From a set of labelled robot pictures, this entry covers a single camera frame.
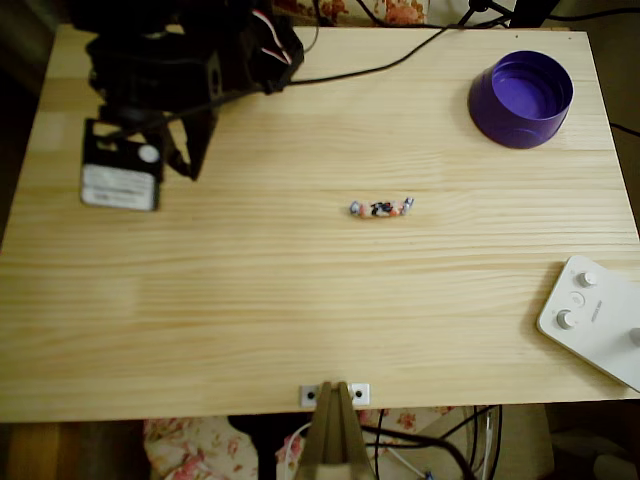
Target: floral fabric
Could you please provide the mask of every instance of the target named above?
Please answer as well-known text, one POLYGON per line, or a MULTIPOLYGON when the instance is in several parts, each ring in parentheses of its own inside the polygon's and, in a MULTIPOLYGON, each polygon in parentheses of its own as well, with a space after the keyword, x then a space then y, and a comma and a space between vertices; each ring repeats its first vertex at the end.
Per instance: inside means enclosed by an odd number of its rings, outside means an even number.
MULTIPOLYGON (((392 409, 383 413, 382 427, 417 433, 446 414, 452 407, 392 409)), ((362 425, 377 426, 380 410, 358 412, 362 425)), ((255 480, 258 457, 251 438, 233 428, 226 417, 163 418, 145 422, 144 446, 154 470, 165 480, 255 480)), ((297 468, 304 449, 304 438, 296 437, 292 444, 289 462, 285 465, 285 448, 289 442, 283 440, 282 448, 276 452, 277 477, 284 478, 284 469, 290 471, 289 478, 297 468)), ((365 442, 375 441, 375 435, 365 433, 365 442)), ((384 443, 401 443, 395 439, 384 439, 384 443)), ((380 449, 384 455, 386 449, 380 449)), ((373 448, 368 449, 373 460, 373 448)))
MULTIPOLYGON (((335 25, 371 26, 356 0, 319 0, 322 15, 335 25)), ((363 0, 381 20, 395 24, 427 23, 429 0, 363 0)), ((313 0, 274 0, 276 11, 315 23, 313 0)))

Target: purple bowl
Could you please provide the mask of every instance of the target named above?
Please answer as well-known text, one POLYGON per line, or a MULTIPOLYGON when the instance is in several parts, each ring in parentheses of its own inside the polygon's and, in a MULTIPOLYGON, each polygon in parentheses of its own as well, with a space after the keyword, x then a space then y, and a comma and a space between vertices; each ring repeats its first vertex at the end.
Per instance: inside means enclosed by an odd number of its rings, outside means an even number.
POLYGON ((553 137, 573 98, 571 78, 553 58, 519 51, 478 75, 469 112, 480 130, 512 148, 531 148, 553 137))

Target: white cable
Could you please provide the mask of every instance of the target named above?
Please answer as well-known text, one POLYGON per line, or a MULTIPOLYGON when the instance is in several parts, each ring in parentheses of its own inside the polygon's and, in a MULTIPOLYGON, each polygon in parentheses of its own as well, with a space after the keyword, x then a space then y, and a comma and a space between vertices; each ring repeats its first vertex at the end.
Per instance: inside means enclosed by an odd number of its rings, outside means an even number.
POLYGON ((409 462, 407 462, 404 457, 402 455, 400 455, 398 452, 396 452, 393 448, 387 448, 387 450, 389 451, 389 453, 391 455, 393 455, 394 457, 396 457, 398 460, 400 460, 400 462, 407 467, 409 470, 411 470, 412 472, 414 472, 416 475, 418 475, 418 478, 424 478, 424 473, 422 473, 420 470, 418 470, 416 467, 414 467, 413 465, 411 465, 409 462))
POLYGON ((280 39, 278 38, 278 34, 276 33, 276 29, 274 28, 274 26, 271 23, 271 21, 260 10, 256 10, 254 8, 253 10, 251 10, 251 13, 253 14, 254 17, 259 18, 260 20, 262 20, 267 25, 267 27, 269 27, 269 30, 271 30, 271 35, 273 35, 273 41, 276 42, 276 45, 278 45, 278 47, 280 47, 280 50, 282 50, 282 54, 284 55, 284 58, 286 58, 287 63, 289 65, 291 65, 291 57, 289 56, 287 51, 282 46, 282 43, 280 43, 280 39))
POLYGON ((280 55, 278 55, 276 52, 273 52, 273 51, 271 51, 271 50, 267 50, 266 48, 263 48, 263 49, 262 49, 262 52, 263 52, 263 53, 266 53, 267 55, 271 55, 271 56, 272 56, 272 57, 274 57, 274 58, 277 58, 278 60, 280 60, 280 61, 281 61, 282 63, 284 63, 285 65, 291 65, 289 62, 287 62, 287 61, 285 60, 285 58, 284 58, 284 57, 281 57, 281 56, 280 56, 280 55))
POLYGON ((487 480, 487 470, 489 469, 489 456, 491 455, 491 443, 493 441, 493 410, 487 413, 487 433, 484 441, 484 461, 482 464, 481 480, 487 480))
POLYGON ((289 480, 289 457, 291 456, 291 446, 293 445, 293 441, 310 426, 311 422, 301 426, 298 430, 293 432, 293 435, 291 435, 291 438, 287 442, 287 449, 284 451, 284 480, 289 480))

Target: white knob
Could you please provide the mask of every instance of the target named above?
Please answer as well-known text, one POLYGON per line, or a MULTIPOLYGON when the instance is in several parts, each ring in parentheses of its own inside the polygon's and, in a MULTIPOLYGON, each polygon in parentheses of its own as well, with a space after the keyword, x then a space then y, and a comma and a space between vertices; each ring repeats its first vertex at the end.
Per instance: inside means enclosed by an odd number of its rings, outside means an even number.
POLYGON ((598 284, 598 276, 593 272, 583 272, 578 275, 578 283, 583 287, 595 287, 598 284))
POLYGON ((558 320, 558 325, 564 328, 565 330, 571 330, 573 327, 577 325, 575 315, 571 313, 571 310, 562 310, 558 313, 556 317, 558 320))
POLYGON ((142 145, 138 149, 138 157, 140 160, 147 163, 155 163, 160 160, 160 152, 153 145, 142 145))

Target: white controller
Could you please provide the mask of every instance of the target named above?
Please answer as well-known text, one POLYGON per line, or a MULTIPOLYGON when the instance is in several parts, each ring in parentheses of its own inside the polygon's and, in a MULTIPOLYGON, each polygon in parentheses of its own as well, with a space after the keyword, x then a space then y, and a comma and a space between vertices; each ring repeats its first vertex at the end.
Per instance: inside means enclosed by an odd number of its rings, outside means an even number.
POLYGON ((542 333, 640 392, 640 288, 579 255, 538 318, 542 333))

